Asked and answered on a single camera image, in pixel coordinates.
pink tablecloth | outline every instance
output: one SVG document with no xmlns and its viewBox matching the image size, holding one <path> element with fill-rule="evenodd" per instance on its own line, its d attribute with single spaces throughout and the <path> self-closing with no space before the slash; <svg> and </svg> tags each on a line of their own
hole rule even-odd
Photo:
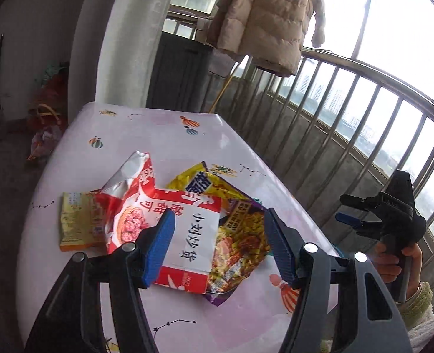
<svg viewBox="0 0 434 353">
<path fill-rule="evenodd" d="M 199 126 L 189 126 L 186 120 Z M 18 320 L 24 341 L 72 255 L 59 249 L 62 192 L 102 187 L 136 150 L 150 153 L 158 187 L 202 160 L 209 167 L 228 168 L 223 176 L 230 183 L 260 199 L 264 206 L 274 207 L 306 242 L 336 254 L 301 205 L 218 115 L 88 103 L 52 155 L 27 215 L 17 278 Z M 272 274 L 278 270 L 268 256 L 219 307 L 201 295 L 166 287 L 154 285 L 141 291 L 160 352 L 277 352 L 291 315 L 282 301 L 281 288 L 269 280 Z M 332 287 L 330 309 L 337 301 L 336 287 Z M 101 292 L 105 336 L 113 343 L 107 285 L 102 285 Z"/>
</svg>

crumpled wrapper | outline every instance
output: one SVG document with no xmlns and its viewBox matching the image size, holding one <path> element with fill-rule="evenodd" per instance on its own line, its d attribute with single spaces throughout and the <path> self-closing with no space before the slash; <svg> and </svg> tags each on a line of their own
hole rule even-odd
<svg viewBox="0 0 434 353">
<path fill-rule="evenodd" d="M 134 152 L 96 195 L 105 211 L 108 253 L 155 226 L 163 212 L 175 214 L 175 232 L 156 284 L 203 294 L 218 232 L 221 199 L 158 189 L 149 154 Z"/>
<path fill-rule="evenodd" d="M 265 208 L 210 172 L 205 162 L 179 174 L 167 187 L 222 198 L 223 218 L 205 294 L 212 304 L 221 305 L 269 252 L 264 233 Z"/>
</svg>

white wall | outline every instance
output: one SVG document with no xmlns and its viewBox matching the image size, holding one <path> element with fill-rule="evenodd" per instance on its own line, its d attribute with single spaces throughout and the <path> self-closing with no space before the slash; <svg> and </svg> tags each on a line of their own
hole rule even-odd
<svg viewBox="0 0 434 353">
<path fill-rule="evenodd" d="M 115 0 L 84 0 L 73 40 L 68 81 L 68 121 L 95 100 L 102 40 Z"/>
<path fill-rule="evenodd" d="M 1 105 L 7 120 L 25 118 L 43 71 L 69 61 L 83 0 L 6 0 L 0 7 Z"/>
<path fill-rule="evenodd" d="M 96 102 L 145 107 L 170 0 L 115 0 L 98 61 Z"/>
</svg>

human hand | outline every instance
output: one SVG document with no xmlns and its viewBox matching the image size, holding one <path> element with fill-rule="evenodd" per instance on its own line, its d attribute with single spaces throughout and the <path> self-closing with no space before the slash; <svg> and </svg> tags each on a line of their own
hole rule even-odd
<svg viewBox="0 0 434 353">
<path fill-rule="evenodd" d="M 382 280 L 385 283 L 391 283 L 398 275 L 400 275 L 402 269 L 397 265 L 399 262 L 398 257 L 393 254 L 385 253 L 386 249 L 387 247 L 385 244 L 381 242 L 377 243 L 374 247 L 376 256 L 374 256 L 372 262 Z M 405 247 L 402 250 L 402 253 L 405 256 L 412 257 L 412 267 L 407 287 L 407 299 L 409 299 L 416 293 L 418 285 L 420 284 L 421 261 L 423 255 L 417 243 Z"/>
</svg>

hanging coat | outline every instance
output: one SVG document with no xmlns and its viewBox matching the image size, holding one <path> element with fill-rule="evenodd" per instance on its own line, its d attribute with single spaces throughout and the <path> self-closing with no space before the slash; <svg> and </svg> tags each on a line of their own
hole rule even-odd
<svg viewBox="0 0 434 353">
<path fill-rule="evenodd" d="M 217 0 L 207 42 L 232 56 L 253 57 L 279 76 L 295 74 L 312 14 L 314 47 L 325 42 L 324 0 Z"/>
</svg>

